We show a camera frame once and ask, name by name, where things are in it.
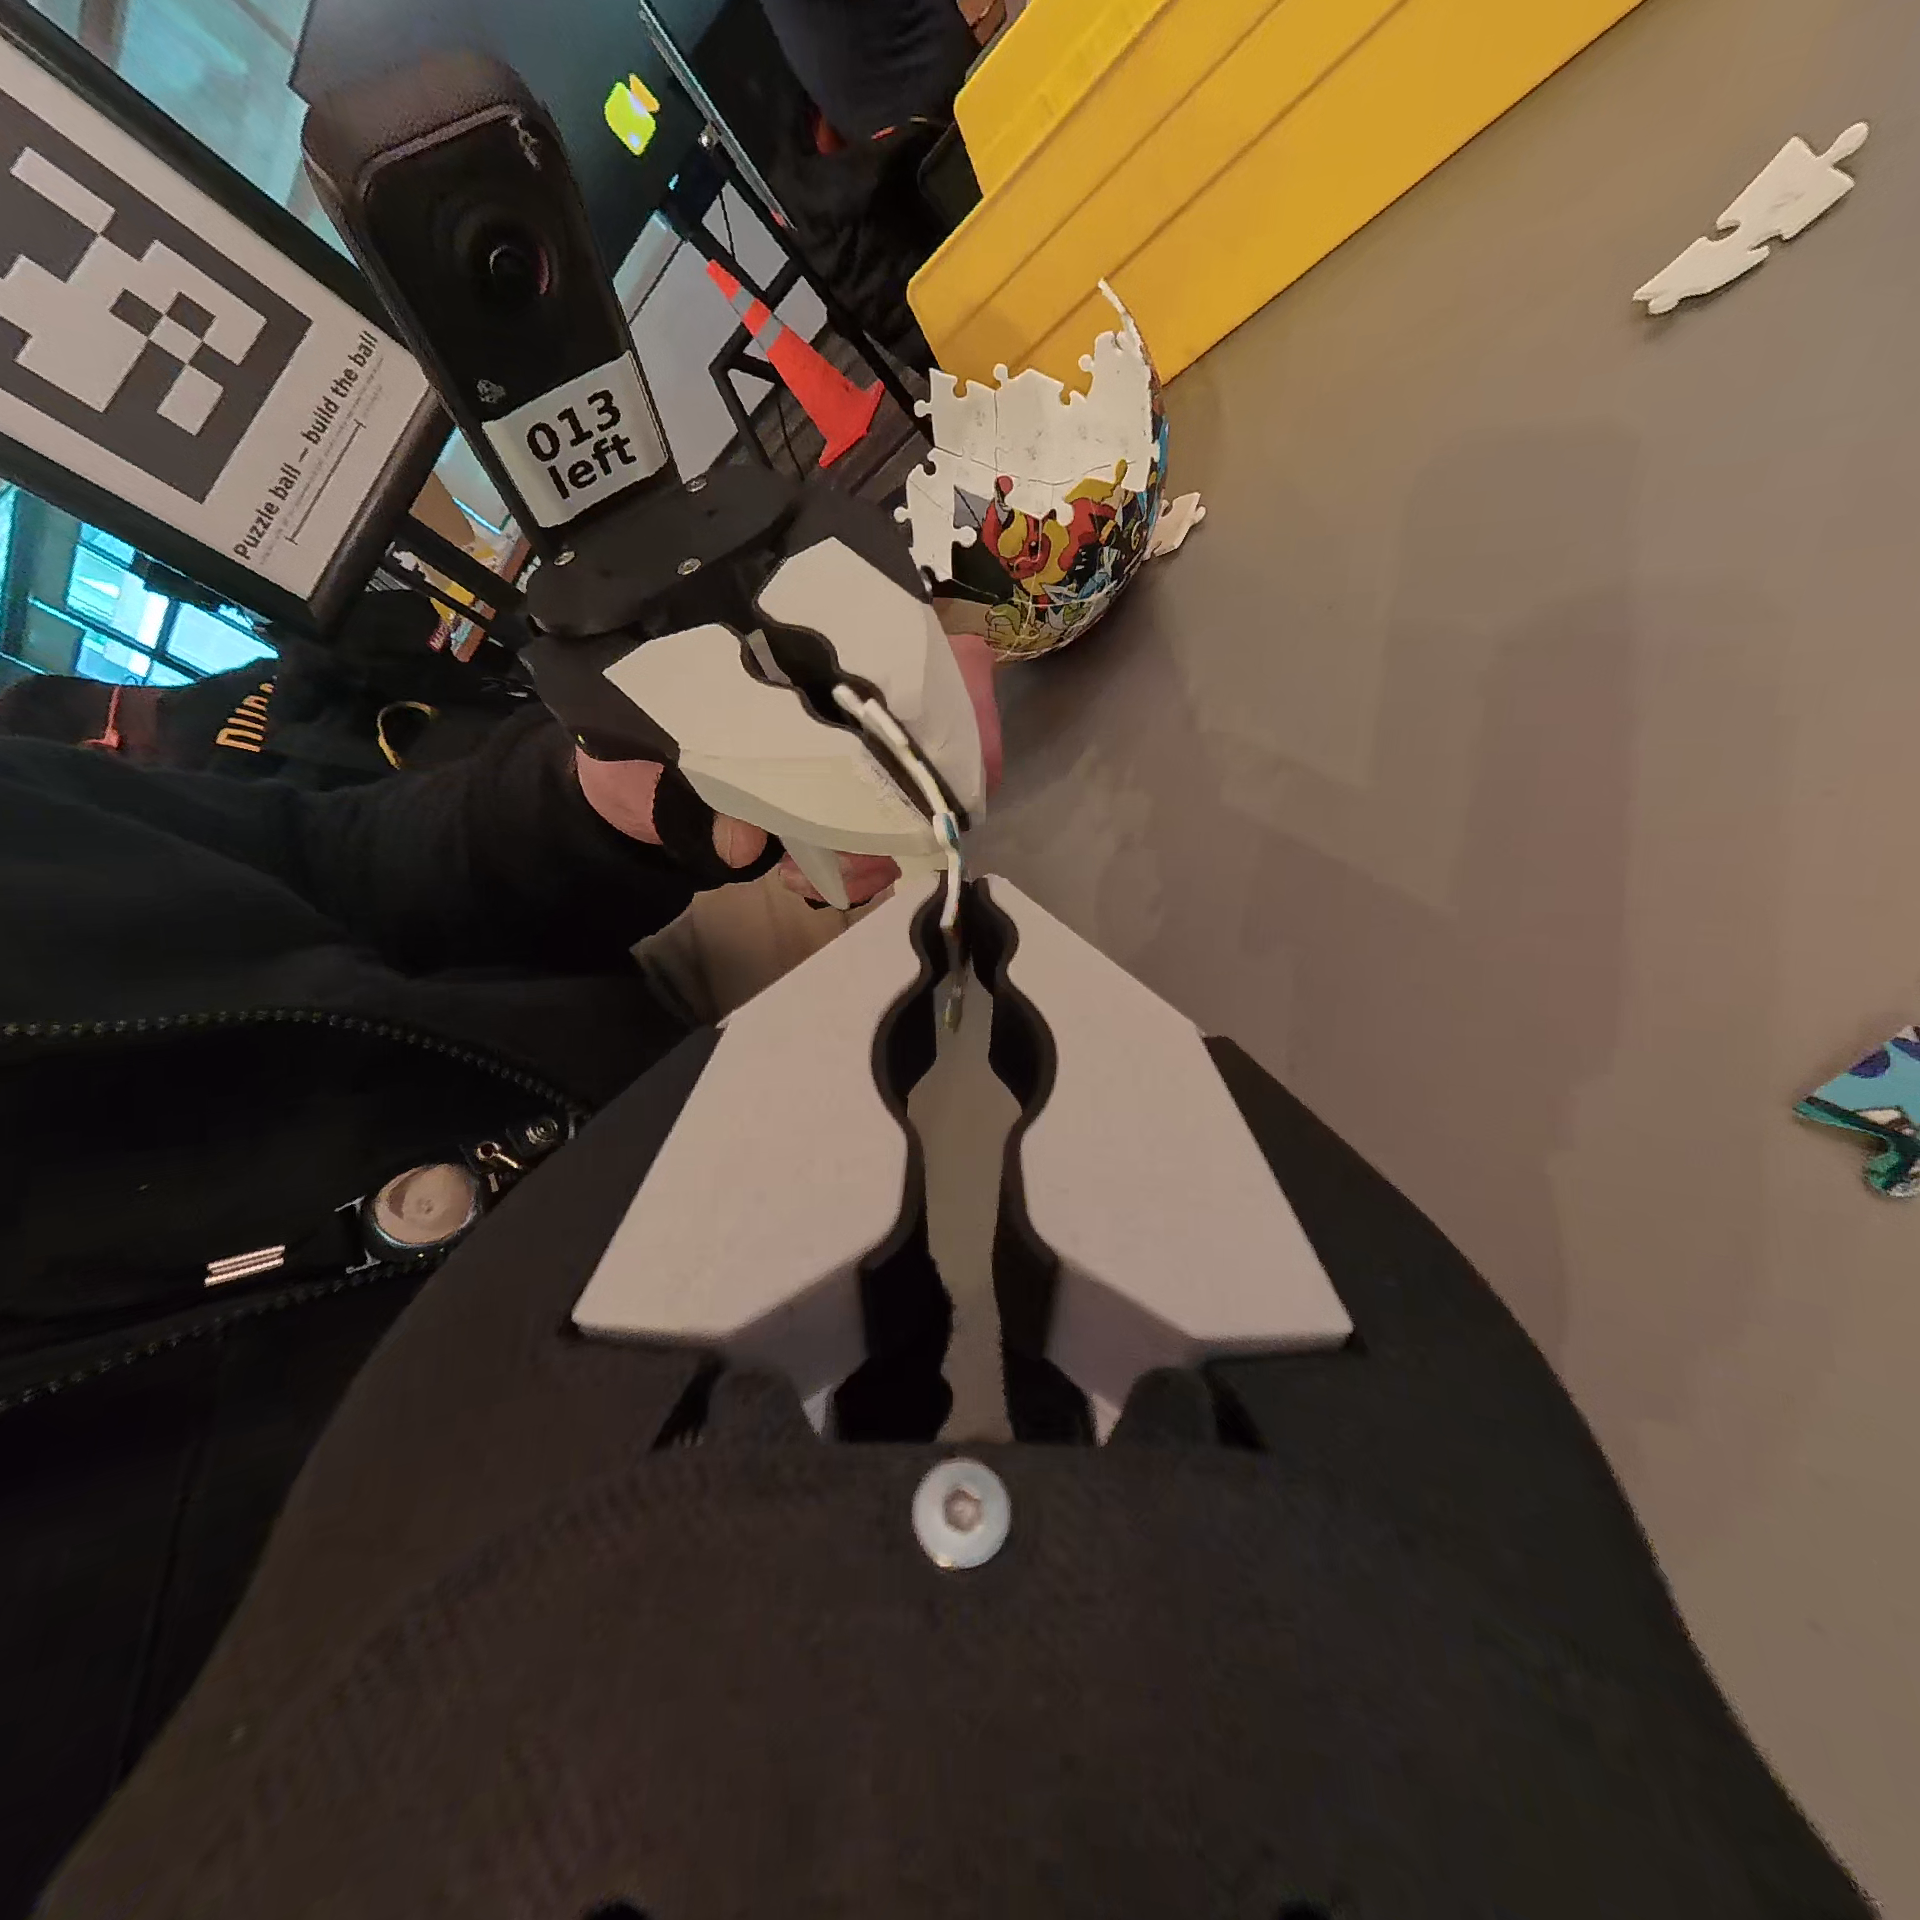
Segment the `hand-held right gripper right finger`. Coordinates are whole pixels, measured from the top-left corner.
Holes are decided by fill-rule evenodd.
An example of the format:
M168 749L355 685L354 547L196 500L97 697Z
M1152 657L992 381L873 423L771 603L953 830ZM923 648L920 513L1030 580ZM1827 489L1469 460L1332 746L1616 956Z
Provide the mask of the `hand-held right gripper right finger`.
M1139 1380L1344 1347L1354 1321L1178 1007L1004 876L967 890L1015 1102L992 1285L1013 1438L1094 1443Z

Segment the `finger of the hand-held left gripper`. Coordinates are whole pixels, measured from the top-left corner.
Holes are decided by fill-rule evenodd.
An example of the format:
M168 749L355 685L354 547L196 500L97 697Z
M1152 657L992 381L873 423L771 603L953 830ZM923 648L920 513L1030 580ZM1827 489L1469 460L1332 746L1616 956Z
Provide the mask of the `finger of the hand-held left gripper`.
M793 861L946 861L932 818L904 803L800 688L755 678L726 627L646 639L609 659L604 680L665 738L700 800L759 827Z
M816 539L780 559L750 603L771 659L805 705L848 732L904 803L929 818L899 762L834 705L834 683L879 695L929 758L964 822L988 818L972 697L948 627L920 588L901 585L845 539Z

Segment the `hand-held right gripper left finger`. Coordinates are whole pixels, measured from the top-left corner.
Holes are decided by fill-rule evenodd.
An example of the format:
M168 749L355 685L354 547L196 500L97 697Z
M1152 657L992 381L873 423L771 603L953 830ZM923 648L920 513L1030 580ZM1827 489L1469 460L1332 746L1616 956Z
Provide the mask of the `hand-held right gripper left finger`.
M859 1267L908 1215L883 1019L932 980L933 876L741 1001L572 1307L586 1337L775 1374L822 1426L868 1354Z

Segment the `joined white puzzle pieces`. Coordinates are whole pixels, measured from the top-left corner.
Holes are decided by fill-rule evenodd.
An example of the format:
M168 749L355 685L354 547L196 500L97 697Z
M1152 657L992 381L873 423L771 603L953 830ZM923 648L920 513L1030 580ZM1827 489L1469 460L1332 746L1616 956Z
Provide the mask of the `joined white puzzle pieces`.
M849 681L837 681L832 685L830 697L844 716L856 722L868 742L878 742L886 748L905 773L910 787L923 801L946 871L942 924L953 926L967 884L964 811L948 792L932 758L923 754L913 733L901 726L899 717L878 693L861 691Z

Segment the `partly built puzzle ball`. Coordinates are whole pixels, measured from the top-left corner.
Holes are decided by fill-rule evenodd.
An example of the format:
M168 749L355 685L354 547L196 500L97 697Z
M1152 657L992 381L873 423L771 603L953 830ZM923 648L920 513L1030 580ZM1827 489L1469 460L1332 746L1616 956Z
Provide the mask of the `partly built puzzle ball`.
M932 597L1002 663L1091 633L1145 563L1166 489L1169 426L1152 351L1106 282L1111 319L1078 359L1081 384L995 365L936 369L916 412L927 455L894 519Z

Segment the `person's left forearm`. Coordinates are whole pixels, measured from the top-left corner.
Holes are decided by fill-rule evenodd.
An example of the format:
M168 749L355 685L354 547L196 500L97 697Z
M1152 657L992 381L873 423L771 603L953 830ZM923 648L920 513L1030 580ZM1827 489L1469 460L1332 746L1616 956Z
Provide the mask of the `person's left forearm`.
M589 807L575 754L519 709L436 771L323 792L7 735L4 1022L344 1016L555 1077L573 1046L649 1046L631 950L728 870L678 773L649 846Z

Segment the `colourful puzzle piece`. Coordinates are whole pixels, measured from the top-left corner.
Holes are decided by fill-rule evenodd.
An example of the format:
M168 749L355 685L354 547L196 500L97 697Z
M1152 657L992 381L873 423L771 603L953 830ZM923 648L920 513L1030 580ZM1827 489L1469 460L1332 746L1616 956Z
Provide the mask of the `colourful puzzle piece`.
M1917 1195L1917 1028L1908 1023L1792 1104L1815 1127L1847 1135L1859 1176L1887 1200Z

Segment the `white loose puzzle piece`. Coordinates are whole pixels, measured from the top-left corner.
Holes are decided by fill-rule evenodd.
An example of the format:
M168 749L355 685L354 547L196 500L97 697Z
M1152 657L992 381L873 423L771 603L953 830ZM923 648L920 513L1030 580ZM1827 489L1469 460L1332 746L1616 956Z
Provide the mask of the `white loose puzzle piece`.
M1870 136L1865 120L1845 125L1821 150L1790 136L1715 217L1709 233L1647 276L1631 294L1647 318L1714 297L1759 268L1778 244L1796 240L1854 191L1845 163Z

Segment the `person's left hand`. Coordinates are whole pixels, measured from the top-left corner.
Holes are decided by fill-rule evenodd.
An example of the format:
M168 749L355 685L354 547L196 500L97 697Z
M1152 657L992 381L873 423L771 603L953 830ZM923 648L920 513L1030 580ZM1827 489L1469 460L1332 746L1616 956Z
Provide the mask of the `person's left hand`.
M986 793L995 795L1004 771L1002 716L995 695L995 654L982 635L948 633L972 700ZM573 771L588 807L613 832L652 847L665 847L660 827L663 766L647 760L612 762L575 751ZM706 827L714 856L732 876L750 874L765 853L769 839L761 827L729 816L714 816ZM879 900L899 877L894 859L868 853L841 853L840 884L849 906Z

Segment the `orange traffic cone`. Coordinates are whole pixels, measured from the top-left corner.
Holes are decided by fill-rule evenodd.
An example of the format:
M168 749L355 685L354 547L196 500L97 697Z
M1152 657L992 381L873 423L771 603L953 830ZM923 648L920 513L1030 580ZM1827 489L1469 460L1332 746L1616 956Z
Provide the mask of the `orange traffic cone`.
M706 273L726 297L761 364L797 403L822 435L818 467L832 467L857 447L873 426L888 387L881 381L856 385L849 373L828 364L765 299L759 299L732 269L706 262Z

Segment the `black framed marker sign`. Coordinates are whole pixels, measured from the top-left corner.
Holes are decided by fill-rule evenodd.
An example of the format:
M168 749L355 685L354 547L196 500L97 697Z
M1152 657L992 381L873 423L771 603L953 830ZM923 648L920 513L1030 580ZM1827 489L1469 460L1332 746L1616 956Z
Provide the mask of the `black framed marker sign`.
M2 17L2 469L303 635L452 423L365 277L30 4Z

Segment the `round metal badge reel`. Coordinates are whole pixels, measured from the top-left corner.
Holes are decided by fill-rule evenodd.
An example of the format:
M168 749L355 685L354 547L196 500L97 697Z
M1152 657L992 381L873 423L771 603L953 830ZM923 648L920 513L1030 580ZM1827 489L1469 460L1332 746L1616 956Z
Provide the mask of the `round metal badge reel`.
M436 1256L484 1215L486 1187L464 1162L410 1166L355 1204L365 1251L377 1262Z

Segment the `dark cloth yellow print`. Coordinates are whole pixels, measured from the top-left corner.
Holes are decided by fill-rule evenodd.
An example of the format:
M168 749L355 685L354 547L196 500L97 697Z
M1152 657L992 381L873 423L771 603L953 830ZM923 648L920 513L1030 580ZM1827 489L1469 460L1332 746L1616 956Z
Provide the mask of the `dark cloth yellow print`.
M476 754L523 700L391 689L291 657L180 685L30 673L2 693L6 738L148 769L334 792Z

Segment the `large glass window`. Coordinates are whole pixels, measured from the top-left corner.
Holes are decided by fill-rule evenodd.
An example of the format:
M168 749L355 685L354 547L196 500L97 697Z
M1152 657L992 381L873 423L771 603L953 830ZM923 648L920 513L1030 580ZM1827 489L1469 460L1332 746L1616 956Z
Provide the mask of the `large glass window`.
M19 484L2 484L2 683L36 676L184 688L221 672L174 650L180 603L135 550Z

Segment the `yellow plastic bin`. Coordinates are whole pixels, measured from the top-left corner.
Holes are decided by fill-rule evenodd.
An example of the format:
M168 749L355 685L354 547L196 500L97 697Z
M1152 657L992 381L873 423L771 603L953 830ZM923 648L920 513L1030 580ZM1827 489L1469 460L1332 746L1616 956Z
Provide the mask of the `yellow plastic bin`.
M936 367L1080 377L1106 283L1192 367L1629 2L1035 2L953 101L975 205L908 285Z

